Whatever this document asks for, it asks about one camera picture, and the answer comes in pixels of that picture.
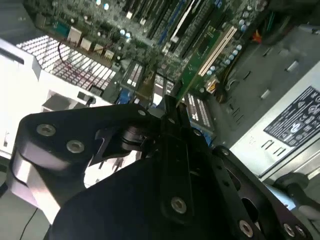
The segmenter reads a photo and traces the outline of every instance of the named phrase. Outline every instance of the cable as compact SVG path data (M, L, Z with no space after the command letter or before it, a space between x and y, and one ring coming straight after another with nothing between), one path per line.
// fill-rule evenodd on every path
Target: cable
M37 210L38 210L38 208L35 209L34 213L32 214L32 216L30 217L30 219L28 220L28 222L24 226L24 229L23 229L23 231L21 233L21 236L20 236L19 240L22 240L22 237L24 236L25 230L26 230L28 224L30 223L30 221L32 220L32 218L34 217L34 215L36 214Z
M314 221L308 219L309 223L312 225L313 230L320 235L318 227L315 225Z
M231 65L229 66L228 70L226 71L224 78L222 80L222 85L224 86L226 83L227 78L229 77L229 74L231 73L231 70L233 69L234 65L236 64L237 60L239 59L240 55L244 52L244 49L239 52L239 54L235 57Z
M7 192L7 190L8 190L8 185L6 184L6 182L4 182L0 186L0 198L2 198L2 196Z

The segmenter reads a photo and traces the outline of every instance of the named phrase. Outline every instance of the metal panel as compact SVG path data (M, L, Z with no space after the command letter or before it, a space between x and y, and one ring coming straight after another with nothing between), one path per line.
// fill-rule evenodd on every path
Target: metal panel
M35 28L22 2L22 0L1 1L0 38L12 44L43 35Z
M262 176L274 164L297 149L297 147L289 146L264 130L308 87L312 86L320 90L319 78L320 62L232 146L231 151L256 175ZM314 141L319 137L320 134L317 134L312 139Z
M214 98L209 100L218 135L215 144L224 142L232 146L237 157L262 179L266 179L266 174L271 176L268 172L275 164L284 165L294 151L306 149L318 139L315 136L297 149L273 138L264 129L309 86L320 89L317 81L319 43L320 36L296 28L271 48L249 46L229 79L228 83L233 84L227 103L218 104ZM272 147L262 149L268 141L272 141ZM294 169L306 171L310 168L296 165L290 171Z

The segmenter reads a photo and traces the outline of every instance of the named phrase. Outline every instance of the green circuit board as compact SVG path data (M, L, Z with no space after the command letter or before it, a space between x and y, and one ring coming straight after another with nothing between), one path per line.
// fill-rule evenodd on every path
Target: green circuit board
M75 28L92 46L103 48L102 53L92 46L89 50L101 58L110 51L111 62L144 65L146 78L148 71L156 71L173 82L181 80L181 99L189 91L208 94L206 83L212 75L219 78L237 46L245 44L243 35L264 10L265 1L25 0L24 5L31 16L46 18L40 28L52 35L67 38L70 28ZM212 62L209 58L231 27L236 31ZM202 68L206 68L204 75L199 74Z

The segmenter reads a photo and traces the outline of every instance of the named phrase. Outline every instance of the silver screw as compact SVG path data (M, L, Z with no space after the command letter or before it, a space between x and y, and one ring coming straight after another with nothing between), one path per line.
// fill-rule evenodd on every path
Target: silver screw
M138 110L138 113L139 113L140 115L142 115L142 116L145 116L145 115L146 115L146 113L145 113L144 111L142 111L142 110Z
M254 236L254 231L252 230L249 223L247 223L245 220L239 221L239 228L241 232L243 232L248 238L252 238Z
M297 229L298 233L300 233L301 236L303 236L304 238L307 237L305 231L299 225L295 225L295 228Z
M85 145L78 140L71 140L67 142L66 148L73 154L79 154L85 150Z
M286 231L286 233L291 236L294 237L295 236L295 232L293 231L293 229L288 225L288 224L283 224L284 230Z
M193 132L195 133L195 135L201 136L201 132L198 129L194 128Z
M222 149L221 149L221 152L222 152L224 155L229 156L229 151L228 151L227 149L222 148Z
M168 120L169 120L171 123L173 123L173 124L176 123L172 118L169 118Z
M171 207L179 214L185 214L187 211L187 205L180 197L174 196L171 199Z
M36 132L45 137L51 137L55 135L56 129L50 124L40 124L36 127Z

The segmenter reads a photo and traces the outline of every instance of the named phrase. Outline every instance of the pci slot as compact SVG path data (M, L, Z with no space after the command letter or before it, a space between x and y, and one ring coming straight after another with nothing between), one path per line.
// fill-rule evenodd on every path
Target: pci slot
M198 75L203 77L206 74L207 70L214 63L214 61L217 59L217 57L221 54L223 49L225 49L226 45L230 42L232 37L235 35L236 31L237 31L237 29L234 26L231 26L231 28L226 32L226 34L223 35L222 40L218 41L213 46L213 50L209 54L207 61L201 67Z

